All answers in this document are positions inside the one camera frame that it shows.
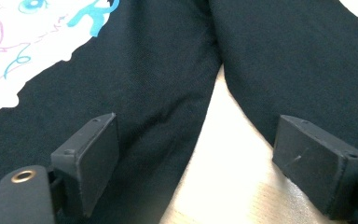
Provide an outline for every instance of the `dark cloth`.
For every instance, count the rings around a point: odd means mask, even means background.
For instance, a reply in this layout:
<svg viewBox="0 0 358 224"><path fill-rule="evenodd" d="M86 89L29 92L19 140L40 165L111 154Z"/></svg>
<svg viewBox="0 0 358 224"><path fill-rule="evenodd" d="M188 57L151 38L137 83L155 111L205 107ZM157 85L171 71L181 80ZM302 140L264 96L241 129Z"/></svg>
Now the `dark cloth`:
<svg viewBox="0 0 358 224"><path fill-rule="evenodd" d="M358 148L358 18L338 1L127 0L70 62L29 81L20 104L0 111L0 178L48 166L89 119L116 112L121 155L93 216L59 220L158 223L221 63L229 90L271 144L285 114Z"/></svg>

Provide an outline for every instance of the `light wood surface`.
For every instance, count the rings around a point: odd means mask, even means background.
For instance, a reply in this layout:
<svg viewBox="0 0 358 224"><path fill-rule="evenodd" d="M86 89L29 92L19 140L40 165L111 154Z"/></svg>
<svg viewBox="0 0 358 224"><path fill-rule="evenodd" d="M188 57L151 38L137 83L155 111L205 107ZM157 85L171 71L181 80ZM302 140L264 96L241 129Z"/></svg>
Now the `light wood surface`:
<svg viewBox="0 0 358 224"><path fill-rule="evenodd" d="M341 0L358 17L358 0ZM199 141L162 224L344 223L324 217L273 164L219 71Z"/></svg>

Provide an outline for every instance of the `blue drawing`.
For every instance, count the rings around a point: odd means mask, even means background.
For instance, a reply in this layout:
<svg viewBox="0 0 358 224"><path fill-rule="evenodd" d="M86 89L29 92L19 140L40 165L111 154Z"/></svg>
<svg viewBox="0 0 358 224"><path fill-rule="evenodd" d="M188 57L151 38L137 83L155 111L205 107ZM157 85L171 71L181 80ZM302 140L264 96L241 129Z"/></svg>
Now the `blue drawing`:
<svg viewBox="0 0 358 224"><path fill-rule="evenodd" d="M4 78L5 78L5 79L7 79L7 74L8 74L10 71L12 71L13 69L16 69L16 68L18 67L18 66L17 66L17 67L11 68L14 63L17 63L17 64L19 64L19 65L22 65L22 64L24 64L24 63L28 63L28 62L31 61L31 57L30 57L30 56L21 56L22 52L25 51L30 45L31 45L31 44L27 44L27 46L25 46L25 48L23 48L23 49L19 52L19 54L17 55L17 58L7 66L7 68L5 69L5 72L4 72Z"/></svg>
<svg viewBox="0 0 358 224"><path fill-rule="evenodd" d="M103 14L113 12L118 7L119 0L115 0L111 7L96 7L95 5L98 1L99 0L95 0L93 3L79 10L77 14L70 21L68 21L68 27L76 26L85 15L89 15L92 18L92 26L89 34L92 36L98 36L98 33L104 23Z"/></svg>
<svg viewBox="0 0 358 224"><path fill-rule="evenodd" d="M25 14L34 14L41 7L48 7L48 2L46 0L23 0L19 4L19 11Z"/></svg>

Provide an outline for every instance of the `printed design on shirt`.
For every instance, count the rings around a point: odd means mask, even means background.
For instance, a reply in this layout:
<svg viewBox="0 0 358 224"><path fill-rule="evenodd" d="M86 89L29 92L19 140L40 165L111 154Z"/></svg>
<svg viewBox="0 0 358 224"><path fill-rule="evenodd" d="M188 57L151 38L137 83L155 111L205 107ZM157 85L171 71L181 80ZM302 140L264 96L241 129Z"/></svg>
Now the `printed design on shirt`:
<svg viewBox="0 0 358 224"><path fill-rule="evenodd" d="M118 7L107 0L0 0L0 109L25 83L97 37Z"/></svg>

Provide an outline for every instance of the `garment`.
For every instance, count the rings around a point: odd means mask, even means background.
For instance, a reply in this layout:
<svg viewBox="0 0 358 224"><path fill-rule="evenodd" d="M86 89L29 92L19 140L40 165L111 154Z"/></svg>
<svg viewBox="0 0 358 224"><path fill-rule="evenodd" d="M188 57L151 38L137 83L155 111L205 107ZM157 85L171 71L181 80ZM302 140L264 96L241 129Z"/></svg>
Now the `garment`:
<svg viewBox="0 0 358 224"><path fill-rule="evenodd" d="M89 220L59 221L158 223L221 63L230 92L271 144L285 114L358 148L358 18L338 1L123 0L97 38L0 111L0 178L48 166L89 119L115 112L120 159L103 197Z"/></svg>

